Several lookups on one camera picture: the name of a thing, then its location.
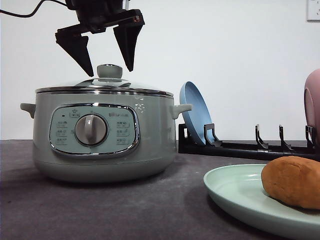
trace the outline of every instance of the stainless steel rim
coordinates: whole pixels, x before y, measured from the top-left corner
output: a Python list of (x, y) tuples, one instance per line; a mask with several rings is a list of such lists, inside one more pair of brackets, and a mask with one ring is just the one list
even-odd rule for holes
[(78, 93), (78, 92), (107, 92), (110, 94), (111, 92), (116, 93), (135, 93), (135, 94), (149, 94), (149, 95), (164, 95), (173, 97), (174, 95), (168, 91), (159, 91), (153, 89), (143, 89), (143, 88), (124, 88), (124, 87), (83, 87), (83, 86), (57, 86), (57, 87), (44, 87), (35, 90), (36, 94), (39, 93), (56, 93), (56, 92), (65, 92), (65, 94), (69, 93)]
[(47, 91), (47, 92), (38, 92), (37, 94), (44, 95), (59, 95), (59, 94), (89, 94), (89, 95), (126, 95), (126, 96), (151, 96), (158, 98), (174, 99), (173, 96), (161, 95), (155, 93), (142, 93), (142, 92), (125, 92), (125, 91)]

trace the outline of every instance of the control panel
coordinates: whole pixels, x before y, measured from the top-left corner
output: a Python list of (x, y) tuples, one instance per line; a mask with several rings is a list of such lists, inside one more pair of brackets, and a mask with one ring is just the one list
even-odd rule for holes
[(68, 104), (52, 114), (49, 140), (58, 151), (78, 155), (116, 154), (136, 147), (139, 124), (125, 105)]

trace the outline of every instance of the black dish rack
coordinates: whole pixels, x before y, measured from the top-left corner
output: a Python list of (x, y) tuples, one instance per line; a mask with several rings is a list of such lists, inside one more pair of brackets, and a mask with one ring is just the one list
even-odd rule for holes
[[(215, 133), (215, 124), (204, 125), (205, 145), (196, 144), (188, 131), (186, 124), (178, 127), (178, 152), (181, 154), (197, 154), (209, 156), (222, 156), (231, 158), (245, 158), (258, 160), (273, 160), (285, 156), (297, 156), (320, 161), (319, 148), (316, 145), (317, 131), (314, 127), (305, 126), (306, 146), (291, 146), (284, 140), (284, 128), (279, 125), (281, 145), (271, 145), (260, 137), (259, 125), (255, 126), (256, 144), (235, 143), (219, 140)], [(212, 131), (214, 141), (210, 142), (207, 134)]]

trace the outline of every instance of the power cord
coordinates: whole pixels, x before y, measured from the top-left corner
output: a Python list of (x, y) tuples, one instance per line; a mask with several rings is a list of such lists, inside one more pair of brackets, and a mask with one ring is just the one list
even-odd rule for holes
[(7, 15), (10, 15), (10, 16), (14, 16), (14, 17), (18, 17), (18, 18), (30, 18), (32, 17), (33, 15), (35, 15), (35, 13), (38, 11), (38, 9), (40, 8), (41, 4), (45, 1), (50, 1), (50, 2), (54, 2), (54, 3), (57, 3), (57, 4), (61, 4), (63, 6), (66, 6), (67, 7), (67, 4), (63, 3), (63, 2), (60, 2), (58, 0), (41, 0), (38, 5), (35, 7), (35, 9), (33, 10), (32, 13), (30, 14), (27, 14), (27, 15), (21, 15), (21, 14), (16, 14), (16, 13), (13, 13), (13, 12), (9, 12), (9, 11), (4, 11), (4, 10), (1, 10), (0, 9), (0, 14), (7, 14)]

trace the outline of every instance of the table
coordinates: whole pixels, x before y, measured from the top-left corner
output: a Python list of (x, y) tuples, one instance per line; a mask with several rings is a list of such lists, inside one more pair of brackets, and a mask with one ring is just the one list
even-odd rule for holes
[(246, 225), (209, 197), (211, 169), (262, 160), (177, 154), (163, 172), (121, 183), (79, 184), (45, 177), (32, 140), (2, 140), (2, 240), (282, 240)]

